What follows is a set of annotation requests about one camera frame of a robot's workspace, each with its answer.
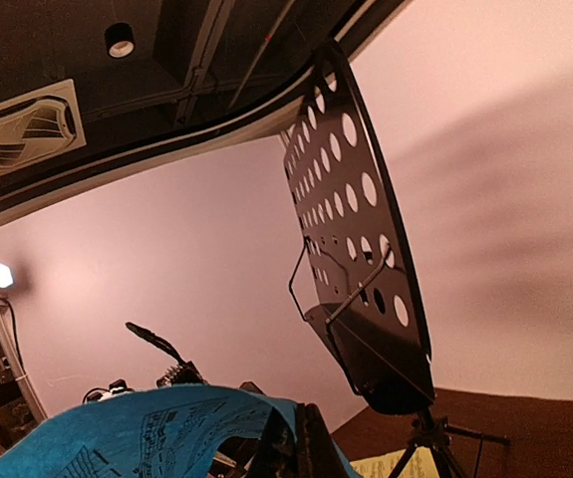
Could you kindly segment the blue sheet music page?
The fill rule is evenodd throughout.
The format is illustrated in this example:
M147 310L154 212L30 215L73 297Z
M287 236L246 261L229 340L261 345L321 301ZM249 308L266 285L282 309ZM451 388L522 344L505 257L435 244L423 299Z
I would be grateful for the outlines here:
M271 413L296 431L296 402L184 384L122 393L41 423L0 456L0 477L204 477L227 439L257 439Z

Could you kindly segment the black music stand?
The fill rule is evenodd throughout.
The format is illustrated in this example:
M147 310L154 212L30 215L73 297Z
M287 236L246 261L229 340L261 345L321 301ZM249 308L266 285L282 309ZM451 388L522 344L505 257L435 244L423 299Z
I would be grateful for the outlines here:
M301 312L374 411L409 415L441 477L465 471L451 451L464 429L436 418L430 332L406 228L365 102L338 42L312 59L283 167L318 304Z

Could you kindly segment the yellow sheet music page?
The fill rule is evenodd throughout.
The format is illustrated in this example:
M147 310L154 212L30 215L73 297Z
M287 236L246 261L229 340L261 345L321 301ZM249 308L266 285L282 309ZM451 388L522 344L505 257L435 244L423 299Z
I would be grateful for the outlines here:
M386 453L351 462L351 466L362 477L387 478L397 466L404 450ZM438 478L438 472L428 448L419 447L400 474L402 478Z

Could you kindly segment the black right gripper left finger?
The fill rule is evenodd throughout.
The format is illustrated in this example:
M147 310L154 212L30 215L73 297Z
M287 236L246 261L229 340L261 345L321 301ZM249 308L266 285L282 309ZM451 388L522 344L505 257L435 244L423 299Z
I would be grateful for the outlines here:
M201 374L192 361L184 360L176 348L166 339L158 336L149 329L135 323L126 322L126 328L140 339L169 355L175 360L175 365L156 380L157 386L173 386L186 383L201 383Z

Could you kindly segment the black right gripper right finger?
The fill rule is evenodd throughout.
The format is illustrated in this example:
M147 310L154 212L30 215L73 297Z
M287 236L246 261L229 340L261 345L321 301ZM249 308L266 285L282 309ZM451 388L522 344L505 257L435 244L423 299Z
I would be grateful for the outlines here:
M273 408L253 458L254 477L347 478L345 466L315 404L295 406L295 425Z

